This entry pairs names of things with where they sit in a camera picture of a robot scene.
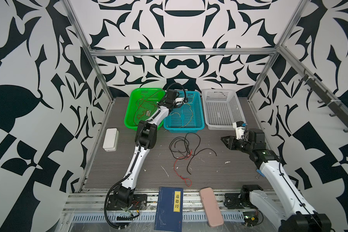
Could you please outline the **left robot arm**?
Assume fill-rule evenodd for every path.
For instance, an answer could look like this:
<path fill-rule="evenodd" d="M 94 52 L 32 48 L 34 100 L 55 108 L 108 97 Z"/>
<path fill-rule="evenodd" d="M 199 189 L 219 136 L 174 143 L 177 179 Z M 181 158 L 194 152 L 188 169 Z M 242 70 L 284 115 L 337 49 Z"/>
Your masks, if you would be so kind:
<path fill-rule="evenodd" d="M 164 96 L 156 103 L 156 111 L 151 114 L 151 117 L 138 123 L 132 160 L 124 177 L 107 192 L 105 210 L 110 207 L 128 210 L 131 207 L 138 175 L 147 155 L 156 144 L 158 126 L 174 109 L 181 108 L 188 102 L 185 88 L 178 84 L 184 94 L 183 97 L 180 97 L 180 93 L 173 87 L 174 85 L 173 83 L 167 87 Z"/>

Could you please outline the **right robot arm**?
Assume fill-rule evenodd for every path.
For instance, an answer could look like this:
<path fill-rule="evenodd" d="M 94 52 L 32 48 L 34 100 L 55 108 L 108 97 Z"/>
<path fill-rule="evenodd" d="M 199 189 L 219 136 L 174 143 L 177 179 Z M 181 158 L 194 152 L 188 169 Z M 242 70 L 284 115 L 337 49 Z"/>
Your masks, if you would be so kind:
<path fill-rule="evenodd" d="M 234 136 L 223 136 L 221 141 L 229 150 L 248 154 L 273 187 L 282 208 L 256 185 L 244 185 L 239 198 L 255 206 L 279 232 L 331 231 L 329 218 L 318 213 L 302 196 L 285 172 L 281 158 L 267 148 L 264 132 L 260 129 L 248 130 L 243 122 L 235 123 L 234 129 Z"/>

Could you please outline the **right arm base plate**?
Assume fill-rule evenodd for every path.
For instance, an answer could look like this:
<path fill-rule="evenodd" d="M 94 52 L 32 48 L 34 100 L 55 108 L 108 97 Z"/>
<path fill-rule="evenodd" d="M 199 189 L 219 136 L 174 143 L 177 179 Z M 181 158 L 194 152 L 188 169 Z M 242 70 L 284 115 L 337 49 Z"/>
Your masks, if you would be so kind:
<path fill-rule="evenodd" d="M 224 194 L 224 206 L 228 209 L 256 209 L 249 198 L 254 190 L 263 190 L 263 188 L 259 185 L 243 185 L 240 193 Z"/>

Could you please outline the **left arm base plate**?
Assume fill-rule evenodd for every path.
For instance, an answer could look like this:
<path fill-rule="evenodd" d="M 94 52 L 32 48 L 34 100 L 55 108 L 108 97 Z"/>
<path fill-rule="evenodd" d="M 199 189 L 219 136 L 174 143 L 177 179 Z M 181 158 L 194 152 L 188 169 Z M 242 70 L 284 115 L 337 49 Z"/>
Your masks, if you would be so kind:
<path fill-rule="evenodd" d="M 117 211 L 128 208 L 129 210 L 140 210 L 147 205 L 147 194 L 134 194 L 127 198 L 127 200 L 120 200 L 114 195 L 110 195 L 107 200 L 108 211 Z"/>

